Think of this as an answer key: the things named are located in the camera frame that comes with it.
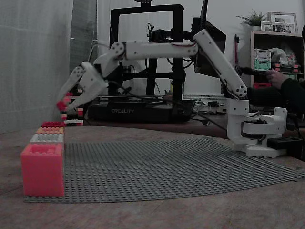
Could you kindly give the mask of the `person's hand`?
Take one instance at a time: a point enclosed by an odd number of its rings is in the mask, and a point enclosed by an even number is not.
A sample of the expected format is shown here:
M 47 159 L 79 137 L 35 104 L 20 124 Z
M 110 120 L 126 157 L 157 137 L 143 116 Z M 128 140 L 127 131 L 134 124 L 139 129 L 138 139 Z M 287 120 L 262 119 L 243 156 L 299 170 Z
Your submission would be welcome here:
M 274 69 L 266 71 L 266 78 L 268 79 L 271 86 L 274 88 L 281 90 L 282 86 L 290 82 L 291 80 L 287 78 L 286 75 L 282 74 L 281 72 L 278 72 Z

